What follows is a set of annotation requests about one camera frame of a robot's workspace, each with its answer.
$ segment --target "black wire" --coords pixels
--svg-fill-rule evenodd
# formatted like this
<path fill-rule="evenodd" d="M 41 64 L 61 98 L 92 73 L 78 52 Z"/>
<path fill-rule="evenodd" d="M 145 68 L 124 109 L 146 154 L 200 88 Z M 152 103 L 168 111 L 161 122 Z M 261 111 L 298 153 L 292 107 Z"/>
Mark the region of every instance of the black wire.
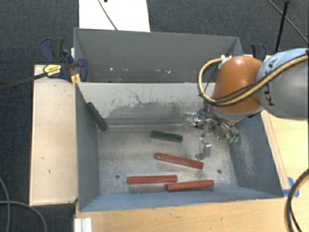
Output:
<path fill-rule="evenodd" d="M 34 80 L 37 80 L 37 79 L 40 79 L 40 78 L 43 78 L 43 77 L 46 77 L 46 73 L 41 73 L 41 74 L 38 74 L 38 75 L 35 75 L 35 76 L 30 76 L 30 77 L 27 77 L 25 79 L 22 79 L 22 80 L 13 82 L 13 83 L 8 83 L 6 85 L 0 86 L 0 91 L 5 90 L 7 88 L 15 87 L 15 86 L 27 83 L 27 82 L 32 82 Z"/>
<path fill-rule="evenodd" d="M 103 8 L 103 6 L 102 6 L 102 4 L 101 4 L 100 0 L 98 0 L 98 2 L 99 2 L 99 4 L 100 4 L 100 6 L 101 6 L 101 8 L 102 8 L 103 12 L 105 13 L 105 15 L 106 15 L 107 19 L 110 21 L 110 23 L 111 23 L 111 24 L 112 24 L 112 26 L 114 27 L 114 29 L 115 29 L 115 30 L 118 30 L 118 29 L 116 28 L 115 24 L 112 22 L 112 20 L 111 20 L 111 19 L 110 19 L 110 17 L 108 16 L 108 14 L 106 13 L 106 11 L 105 11 L 105 9 Z"/>
<path fill-rule="evenodd" d="M 41 221 L 43 222 L 43 225 L 44 225 L 44 231 L 47 232 L 46 221 L 45 221 L 44 217 L 42 216 L 42 214 L 37 209 L 33 208 L 30 205 L 27 205 L 27 204 L 21 203 L 21 202 L 10 201 L 8 190 L 7 190 L 4 182 L 2 181 L 1 177 L 0 177 L 0 183 L 2 185 L 2 188 L 3 188 L 5 196 L 6 196 L 6 201 L 0 201 L 0 204 L 7 204 L 8 205 L 8 222 L 7 222 L 7 226 L 6 226 L 6 232 L 9 232 L 9 230 L 10 230 L 11 204 L 15 204 L 15 205 L 19 205 L 19 206 L 23 206 L 23 207 L 31 209 L 34 213 L 36 213 L 40 217 L 40 219 L 41 219 Z"/>
<path fill-rule="evenodd" d="M 7 204 L 7 202 L 6 201 L 0 201 L 0 204 Z M 42 216 L 42 214 L 36 208 L 33 208 L 32 206 L 27 205 L 25 203 L 16 202 L 16 201 L 10 201 L 10 204 L 15 204 L 15 205 L 19 205 L 19 206 L 25 207 L 25 208 L 30 209 L 31 211 L 33 211 L 35 214 L 37 214 L 39 216 L 39 218 L 41 219 L 43 225 L 44 225 L 44 232 L 47 232 L 46 221 L 45 221 L 44 217 Z"/>
<path fill-rule="evenodd" d="M 271 1 L 271 0 L 267 0 L 267 1 L 269 1 L 270 2 L 270 4 L 272 5 L 272 6 L 274 6 L 274 8 L 276 9 L 276 10 L 278 10 L 279 11 L 279 13 L 282 15 L 283 14 L 283 12 Z M 285 19 L 291 24 L 291 26 L 296 30 L 296 32 L 303 38 L 303 40 L 309 45 L 309 43 L 308 43 L 308 40 L 305 38 L 305 36 L 299 31 L 299 29 L 290 21 L 290 19 L 289 18 L 287 18 L 287 17 L 285 17 Z"/>
<path fill-rule="evenodd" d="M 306 171 L 304 171 L 301 176 L 294 182 L 294 184 L 292 185 L 290 191 L 289 191 L 289 195 L 288 195 L 288 199 L 286 201 L 286 207 L 285 207 L 285 218 L 286 218 L 286 222 L 287 222 L 287 226 L 288 226 L 288 230 L 289 232 L 294 232 L 293 229 L 293 225 L 292 225 L 292 221 L 291 221 L 291 208 L 292 208 L 292 199 L 294 197 L 294 194 L 297 192 L 297 190 L 299 189 L 299 185 L 300 183 L 306 178 L 306 176 L 309 175 L 309 169 L 307 169 Z"/>
<path fill-rule="evenodd" d="M 293 219 L 293 223 L 295 224 L 295 227 L 297 228 L 298 232 L 302 232 L 302 230 L 300 229 L 298 222 L 296 221 L 296 218 L 294 217 L 294 212 L 292 210 L 292 206 L 290 208 L 290 213 L 292 215 L 292 219 Z"/>
<path fill-rule="evenodd" d="M 10 230 L 10 223 L 11 223 L 11 202 L 10 202 L 10 197 L 9 197 L 9 193 L 7 188 L 5 187 L 4 182 L 2 181 L 1 177 L 0 177 L 0 183 L 2 185 L 3 191 L 5 193 L 5 197 L 6 197 L 6 203 L 8 205 L 8 222 L 6 224 L 6 232 L 9 232 Z"/>
<path fill-rule="evenodd" d="M 278 33 L 275 53 L 277 53 L 279 51 L 279 45 L 280 45 L 280 40 L 281 40 L 281 36 L 282 36 L 284 20 L 286 18 L 286 12 L 287 12 L 289 3 L 290 3 L 290 0 L 284 0 L 283 14 L 282 14 L 282 18 L 281 18 L 281 23 L 280 23 L 280 28 L 279 28 L 279 33 Z"/>
<path fill-rule="evenodd" d="M 209 80 L 208 80 L 208 82 L 207 82 L 207 84 L 206 84 L 206 86 L 205 86 L 205 88 L 204 88 L 204 93 L 206 92 L 206 89 L 207 89 L 207 87 L 208 87 L 208 85 L 209 85 L 209 83 L 211 82 L 211 79 L 213 78 L 213 76 L 216 74 L 216 70 L 218 69 L 218 65 L 216 66 L 216 69 L 213 71 L 213 73 L 211 74 L 211 77 L 209 78 Z"/>

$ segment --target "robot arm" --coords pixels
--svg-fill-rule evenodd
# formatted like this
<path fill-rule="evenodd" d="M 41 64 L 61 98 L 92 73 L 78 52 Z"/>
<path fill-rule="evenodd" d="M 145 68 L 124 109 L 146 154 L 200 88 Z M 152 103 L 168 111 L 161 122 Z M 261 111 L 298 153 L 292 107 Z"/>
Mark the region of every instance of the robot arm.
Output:
<path fill-rule="evenodd" d="M 281 118 L 308 120 L 307 48 L 276 53 L 264 64 L 247 56 L 231 58 L 222 65 L 209 97 L 202 87 L 203 73 L 222 60 L 212 60 L 199 73 L 198 90 L 209 114 L 232 124 L 263 109 Z"/>

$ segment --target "red block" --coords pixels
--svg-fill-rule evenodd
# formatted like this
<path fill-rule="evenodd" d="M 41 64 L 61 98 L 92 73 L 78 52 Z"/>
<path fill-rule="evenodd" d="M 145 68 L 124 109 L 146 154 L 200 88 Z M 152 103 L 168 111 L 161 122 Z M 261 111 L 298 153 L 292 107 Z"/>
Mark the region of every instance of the red block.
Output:
<path fill-rule="evenodd" d="M 157 153 L 156 157 L 157 160 L 167 161 L 191 168 L 198 168 L 202 169 L 204 167 L 204 163 L 198 160 L 191 160 L 187 158 L 177 157 L 173 155 L 168 155 L 164 153 Z"/>
<path fill-rule="evenodd" d="M 152 175 L 152 176 L 132 176 L 126 179 L 128 184 L 148 184 L 148 183 L 164 183 L 176 182 L 177 175 Z"/>
<path fill-rule="evenodd" d="M 213 180 L 198 180 L 167 184 L 167 189 L 168 191 L 190 191 L 204 188 L 212 188 L 213 186 Z"/>

